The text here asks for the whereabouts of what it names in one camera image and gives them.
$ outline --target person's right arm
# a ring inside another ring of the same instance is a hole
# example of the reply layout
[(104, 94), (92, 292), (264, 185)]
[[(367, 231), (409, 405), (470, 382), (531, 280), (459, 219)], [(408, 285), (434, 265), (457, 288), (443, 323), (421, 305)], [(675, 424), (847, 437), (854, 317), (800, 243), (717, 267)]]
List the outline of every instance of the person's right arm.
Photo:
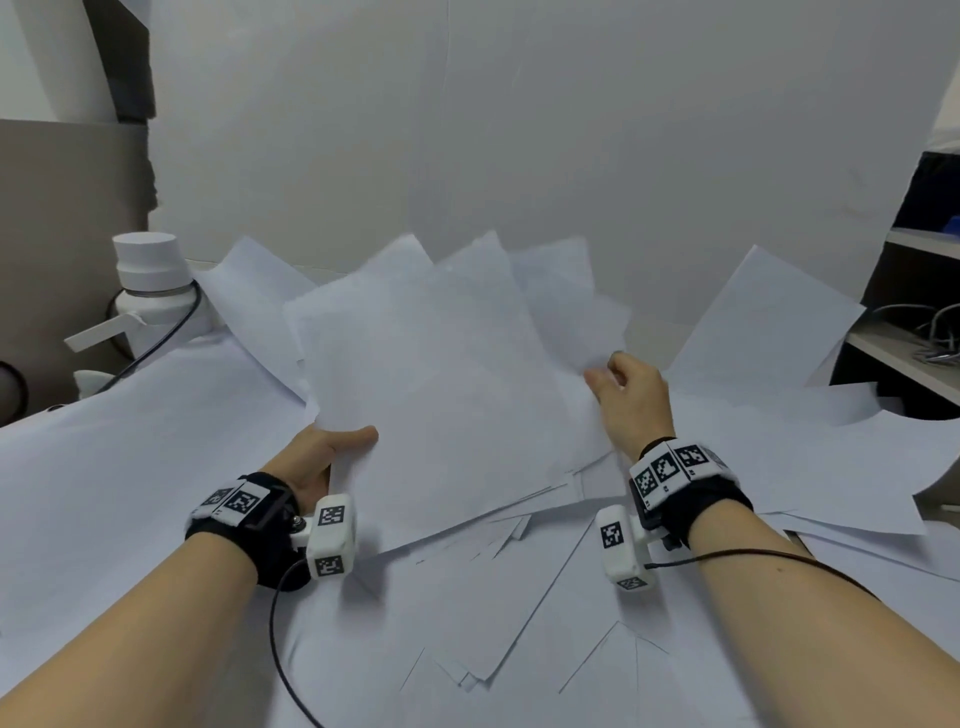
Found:
[[(609, 366), (585, 378), (613, 443), (636, 460), (649, 443), (674, 435), (666, 383), (622, 352)], [(732, 500), (705, 510), (689, 541), (698, 556), (727, 548), (808, 556)], [(960, 725), (960, 663), (854, 585), (776, 556), (732, 556), (700, 569), (733, 645), (784, 725)]]

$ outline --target skin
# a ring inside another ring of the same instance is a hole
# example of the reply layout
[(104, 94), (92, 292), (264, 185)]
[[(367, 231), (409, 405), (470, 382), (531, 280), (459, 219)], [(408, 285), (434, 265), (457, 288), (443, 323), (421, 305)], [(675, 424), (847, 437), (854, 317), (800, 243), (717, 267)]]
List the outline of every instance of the skin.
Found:
[[(674, 436), (656, 368), (618, 352), (587, 384), (612, 441), (638, 459)], [(767, 548), (809, 556), (750, 509), (710, 506), (689, 535), (695, 555)], [(960, 663), (899, 615), (843, 579), (772, 556), (700, 565), (731, 643), (790, 728), (943, 728), (960, 725)]]
[[(287, 483), (302, 513), (326, 495), (338, 451), (377, 432), (300, 432), (261, 470)], [(0, 699), (0, 726), (191, 725), (256, 586), (239, 547), (191, 536), (54, 657)]]

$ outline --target wooden shelf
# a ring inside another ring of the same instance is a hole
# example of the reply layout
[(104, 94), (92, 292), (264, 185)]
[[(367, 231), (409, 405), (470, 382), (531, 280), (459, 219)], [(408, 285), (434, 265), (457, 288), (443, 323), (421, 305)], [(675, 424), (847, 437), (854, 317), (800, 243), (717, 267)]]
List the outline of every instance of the wooden shelf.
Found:
[(960, 238), (954, 235), (945, 235), (942, 232), (893, 228), (887, 235), (887, 242), (902, 245), (904, 248), (913, 248), (917, 251), (960, 260)]
[(960, 405), (960, 366), (923, 364), (914, 359), (913, 353), (924, 341), (909, 331), (885, 321), (863, 320), (851, 329), (847, 342), (945, 400)]

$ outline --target person's left arm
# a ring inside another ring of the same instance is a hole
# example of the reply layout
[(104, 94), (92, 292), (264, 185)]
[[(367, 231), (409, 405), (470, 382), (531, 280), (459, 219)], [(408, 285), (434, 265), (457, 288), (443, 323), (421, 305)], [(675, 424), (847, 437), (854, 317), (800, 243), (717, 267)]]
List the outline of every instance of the person's left arm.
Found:
[[(326, 495), (338, 449), (376, 430), (312, 425), (263, 468), (302, 513)], [(0, 726), (160, 728), (190, 724), (256, 586), (250, 557), (211, 533), (187, 539), (76, 639), (0, 699)]]

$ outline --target person's left hand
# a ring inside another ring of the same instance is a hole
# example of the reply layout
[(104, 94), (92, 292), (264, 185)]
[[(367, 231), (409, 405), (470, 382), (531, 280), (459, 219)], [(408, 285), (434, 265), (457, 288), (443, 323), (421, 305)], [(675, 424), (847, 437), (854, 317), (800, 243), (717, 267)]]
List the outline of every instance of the person's left hand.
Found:
[(330, 464), (337, 453), (373, 445), (379, 437), (372, 426), (352, 432), (327, 432), (307, 425), (260, 471), (289, 485), (305, 516), (313, 513), (317, 501), (329, 492)]

